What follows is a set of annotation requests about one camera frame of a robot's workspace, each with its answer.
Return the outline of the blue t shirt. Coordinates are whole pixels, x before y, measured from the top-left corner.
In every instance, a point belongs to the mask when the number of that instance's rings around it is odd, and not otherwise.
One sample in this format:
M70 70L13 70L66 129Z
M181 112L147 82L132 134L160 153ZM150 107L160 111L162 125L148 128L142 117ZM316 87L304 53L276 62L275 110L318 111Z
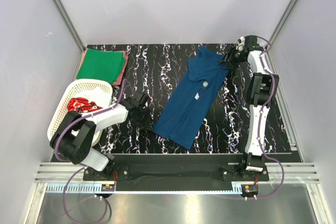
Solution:
M188 69L169 98L154 133L190 149L203 120L229 73L222 55L199 47L188 60Z

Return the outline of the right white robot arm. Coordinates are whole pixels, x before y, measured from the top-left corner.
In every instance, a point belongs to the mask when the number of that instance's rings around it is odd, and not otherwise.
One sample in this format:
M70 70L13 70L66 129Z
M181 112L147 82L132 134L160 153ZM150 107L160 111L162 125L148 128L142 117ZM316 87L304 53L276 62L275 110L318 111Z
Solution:
M240 37L238 43L226 46L224 55L218 62L230 70L246 62L253 72L246 94L250 112L248 140L238 165L239 176L244 180L250 180L264 170L266 122L279 83L279 76L274 74L266 63L271 44L263 47L258 43L258 39L261 37L256 35Z

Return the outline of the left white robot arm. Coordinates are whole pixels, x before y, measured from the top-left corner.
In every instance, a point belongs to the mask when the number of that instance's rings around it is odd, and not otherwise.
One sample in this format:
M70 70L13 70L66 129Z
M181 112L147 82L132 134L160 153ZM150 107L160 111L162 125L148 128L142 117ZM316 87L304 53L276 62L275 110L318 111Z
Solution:
M53 134L50 146L59 160L91 167L99 178L107 180L113 175L112 159L91 147L95 134L127 120L140 130L152 130L149 99L147 94L136 91L132 96L95 112L83 115L70 111Z

